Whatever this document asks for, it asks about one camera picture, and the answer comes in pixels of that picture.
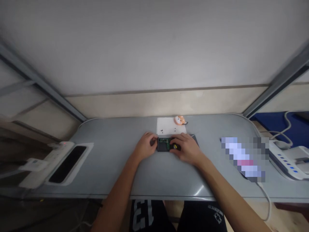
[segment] blue cloth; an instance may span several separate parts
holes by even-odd
[[[287,121],[284,119],[285,112],[275,113],[256,113],[250,120],[258,121],[268,131],[283,131],[288,127]],[[300,118],[296,112],[287,114],[292,127],[284,132],[293,142],[292,147],[305,146],[309,148],[309,121]],[[278,140],[288,142],[283,135],[277,136]]]

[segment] shorts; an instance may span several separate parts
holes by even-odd
[[[176,232],[161,200],[133,200],[130,232]],[[216,201],[185,201],[178,232],[227,232],[224,214]]]

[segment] small toy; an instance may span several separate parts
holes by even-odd
[[[178,126],[181,126],[181,125],[187,125],[188,122],[185,121],[184,117],[183,116],[176,116],[174,118],[174,121],[175,123],[178,125]]]

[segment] white paper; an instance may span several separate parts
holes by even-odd
[[[158,118],[157,119],[157,135],[171,135],[187,133],[186,126],[178,126],[174,118]]]

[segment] white wall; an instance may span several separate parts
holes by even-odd
[[[25,79],[0,61],[0,89],[23,81]],[[32,86],[0,96],[0,120],[12,121],[16,115],[45,99],[46,97]]]
[[[309,84],[290,85],[268,102],[259,113],[309,111]]]
[[[68,97],[88,118],[242,113],[267,87]]]
[[[79,121],[51,101],[20,115],[17,120],[61,140],[68,140],[80,125]]]
[[[269,83],[304,0],[0,0],[1,36],[64,95]]]
[[[309,82],[309,71],[305,72],[301,77],[299,77],[296,82]]]

